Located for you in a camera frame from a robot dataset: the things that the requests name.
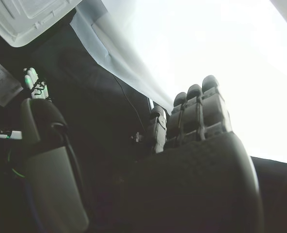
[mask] plastic lid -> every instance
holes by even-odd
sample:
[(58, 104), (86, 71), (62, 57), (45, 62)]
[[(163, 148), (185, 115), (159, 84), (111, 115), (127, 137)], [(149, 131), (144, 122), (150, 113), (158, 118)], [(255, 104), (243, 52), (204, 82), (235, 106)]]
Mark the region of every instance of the plastic lid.
[(0, 36), (21, 47), (51, 27), (82, 0), (0, 0)]

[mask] cable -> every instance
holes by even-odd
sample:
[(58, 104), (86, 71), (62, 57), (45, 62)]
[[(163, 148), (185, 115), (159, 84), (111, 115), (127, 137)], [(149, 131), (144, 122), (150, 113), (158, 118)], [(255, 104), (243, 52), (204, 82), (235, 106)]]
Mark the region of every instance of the cable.
[[(10, 155), (11, 155), (11, 149), (9, 150), (9, 153), (8, 153), (8, 162), (10, 162)], [(25, 178), (25, 176), (23, 176), (22, 174), (18, 173), (17, 171), (15, 171), (14, 168), (12, 168), (12, 171), (19, 177), (21, 178)]]
[(139, 121), (140, 121), (140, 123), (141, 123), (141, 125), (142, 125), (142, 127), (143, 127), (143, 131), (145, 132), (144, 125), (143, 125), (143, 123), (142, 123), (142, 120), (140, 119), (140, 116), (139, 116), (139, 114), (138, 114), (136, 108), (135, 108), (134, 105), (130, 102), (129, 98), (128, 98), (127, 95), (125, 94), (124, 89), (123, 89), (123, 87), (121, 86), (121, 84), (119, 83), (119, 81), (117, 80), (117, 78), (116, 78), (114, 75), (112, 75), (112, 76), (114, 77), (114, 79), (116, 80), (116, 82), (117, 82), (117, 83), (119, 84), (119, 86), (121, 87), (122, 92), (123, 92), (125, 98), (128, 100), (129, 104), (130, 104), (130, 105), (133, 107), (133, 109), (135, 110), (135, 112), (136, 112), (136, 114), (137, 114), (137, 116), (138, 116), (138, 119), (139, 119)]

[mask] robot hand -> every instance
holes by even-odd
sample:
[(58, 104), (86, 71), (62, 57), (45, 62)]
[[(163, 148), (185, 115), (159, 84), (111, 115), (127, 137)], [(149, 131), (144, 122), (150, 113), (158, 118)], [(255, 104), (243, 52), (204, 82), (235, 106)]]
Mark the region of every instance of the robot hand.
[(48, 96), (48, 88), (46, 82), (38, 78), (34, 68), (24, 69), (25, 84), (31, 91), (32, 99), (46, 99), (50, 100)]

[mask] white paper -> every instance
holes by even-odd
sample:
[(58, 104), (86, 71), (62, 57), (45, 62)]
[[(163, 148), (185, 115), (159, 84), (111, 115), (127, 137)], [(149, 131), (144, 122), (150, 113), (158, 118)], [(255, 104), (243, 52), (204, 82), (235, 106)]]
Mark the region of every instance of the white paper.
[(0, 105), (6, 106), (21, 90), (20, 82), (0, 64)]

